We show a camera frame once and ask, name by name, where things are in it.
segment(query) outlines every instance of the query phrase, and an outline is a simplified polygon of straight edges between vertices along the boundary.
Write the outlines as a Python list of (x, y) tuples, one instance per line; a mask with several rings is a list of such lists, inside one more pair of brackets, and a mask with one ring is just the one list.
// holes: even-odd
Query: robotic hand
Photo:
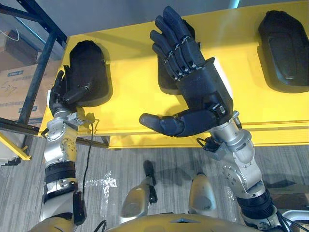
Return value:
[(155, 24), (162, 34), (151, 31), (153, 50), (164, 60), (189, 109), (161, 118), (143, 114), (140, 123), (175, 137), (209, 131), (211, 137), (197, 141), (206, 155), (224, 162), (223, 174), (237, 197), (246, 224), (259, 230), (280, 227), (278, 211), (254, 160), (251, 134), (242, 129), (239, 113), (233, 112), (233, 100), (214, 65), (215, 59), (204, 60), (188, 27), (171, 7), (165, 8)]
[(162, 34), (151, 31), (152, 48), (164, 60), (189, 109), (162, 118), (143, 114), (140, 123), (164, 135), (186, 137), (227, 122), (233, 100), (214, 66), (215, 59), (204, 60), (189, 25), (171, 7), (164, 9), (155, 24)]

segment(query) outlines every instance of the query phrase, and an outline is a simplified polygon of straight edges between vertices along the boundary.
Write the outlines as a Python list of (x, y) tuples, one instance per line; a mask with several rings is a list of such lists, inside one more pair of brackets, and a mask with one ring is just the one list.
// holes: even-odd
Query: yellow table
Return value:
[[(233, 90), (234, 109), (256, 145), (309, 144), (309, 93), (281, 93), (265, 82), (257, 47), (258, 26), (269, 10), (297, 18), (309, 34), (308, 1), (258, 5), (184, 17), (196, 31), (205, 58), (219, 59)], [(182, 96), (163, 93), (157, 83), (157, 57), (151, 50), (153, 22), (70, 36), (60, 69), (79, 41), (93, 40), (103, 50), (113, 95), (94, 113), (95, 135), (112, 135), (111, 147), (198, 146), (196, 136), (169, 138), (139, 123), (142, 113), (172, 115), (187, 108)], [(52, 119), (47, 108), (40, 131)], [(80, 127), (79, 135), (90, 134)]]

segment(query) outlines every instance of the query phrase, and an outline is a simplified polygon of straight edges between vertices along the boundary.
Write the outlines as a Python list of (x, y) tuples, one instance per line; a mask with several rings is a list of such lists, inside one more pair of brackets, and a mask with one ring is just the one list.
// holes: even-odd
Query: robot finger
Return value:
[(62, 76), (63, 76), (64, 72), (62, 70), (60, 70), (57, 74), (54, 86), (59, 86), (62, 80)]
[(189, 64), (191, 69), (196, 69), (205, 64), (205, 59), (201, 53), (198, 44), (192, 37), (188, 37), (181, 44), (181, 51), (185, 61)]
[(164, 60), (166, 70), (173, 79), (177, 80), (179, 77), (183, 76), (183, 72), (177, 64), (175, 55), (172, 52), (170, 52), (169, 55), (166, 56), (162, 51), (161, 47), (155, 43), (153, 44), (152, 49), (158, 54), (158, 56), (160, 56)]
[(184, 24), (180, 15), (170, 6), (167, 6), (164, 9), (163, 19), (166, 24), (174, 31), (179, 42), (181, 42), (185, 36), (191, 36), (189, 29)]
[(166, 38), (163, 35), (161, 35), (159, 32), (157, 32), (155, 30), (152, 30), (150, 32), (150, 39), (152, 39), (154, 41), (154, 43), (157, 44), (161, 48), (163, 54), (166, 57), (172, 51), (172, 48), (169, 45), (169, 43), (166, 40)]
[(140, 123), (167, 136), (175, 136), (183, 131), (183, 123), (172, 116), (159, 118), (157, 115), (142, 114)]
[(179, 40), (177, 39), (177, 36), (175, 35), (174, 31), (169, 28), (169, 26), (164, 22), (164, 19), (162, 16), (158, 16), (155, 19), (155, 25), (162, 31), (162, 34), (168, 41), (169, 45), (172, 48), (175, 48), (175, 46), (179, 43)]

